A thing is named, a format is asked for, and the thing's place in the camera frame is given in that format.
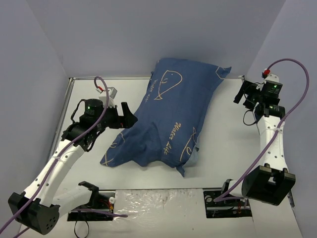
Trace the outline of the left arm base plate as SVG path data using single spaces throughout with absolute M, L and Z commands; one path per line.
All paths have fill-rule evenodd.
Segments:
M 84 204 L 77 209 L 92 209 L 104 212 L 113 213 L 114 204 L 109 202 L 109 199 L 112 201 L 115 199 L 115 191 L 104 190 L 99 192 L 99 196 L 93 205 Z M 99 221 L 112 221 L 113 217 L 107 216 L 101 213 L 95 213 L 92 211 L 71 211 L 67 214 L 68 222 L 99 222 Z

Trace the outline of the blue patterned pillowcase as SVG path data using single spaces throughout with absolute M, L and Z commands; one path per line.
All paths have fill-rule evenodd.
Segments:
M 185 174 L 213 93 L 230 71 L 194 60 L 160 59 L 135 112 L 137 122 L 117 135 L 100 164 L 133 161 L 145 167 L 160 161 Z

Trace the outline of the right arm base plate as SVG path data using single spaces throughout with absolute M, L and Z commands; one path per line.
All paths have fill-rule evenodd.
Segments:
M 204 203 L 207 219 L 252 217 L 250 203 L 245 199 L 231 199 L 215 202 L 221 189 L 204 189 Z

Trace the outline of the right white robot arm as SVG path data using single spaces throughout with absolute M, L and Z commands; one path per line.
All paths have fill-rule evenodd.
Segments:
M 254 116 L 254 125 L 260 135 L 261 152 L 250 168 L 238 180 L 228 179 L 216 201 L 226 205 L 237 199 L 253 199 L 278 206 L 296 182 L 290 173 L 284 156 L 283 129 L 285 108 L 279 105 L 282 84 L 270 80 L 252 83 L 243 80 L 234 98 Z

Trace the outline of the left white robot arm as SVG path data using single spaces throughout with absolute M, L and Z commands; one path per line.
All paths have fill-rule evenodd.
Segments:
M 80 182 L 60 196 L 56 196 L 56 191 L 75 162 L 92 150 L 106 128 L 131 128 L 137 122 L 126 102 L 121 103 L 121 116 L 117 106 L 108 106 L 100 99 L 83 102 L 84 113 L 63 132 L 56 151 L 40 174 L 22 193 L 14 192 L 8 199 L 13 218 L 42 235 L 48 234 L 61 216 L 77 207 L 98 205 L 99 188 L 89 182 Z

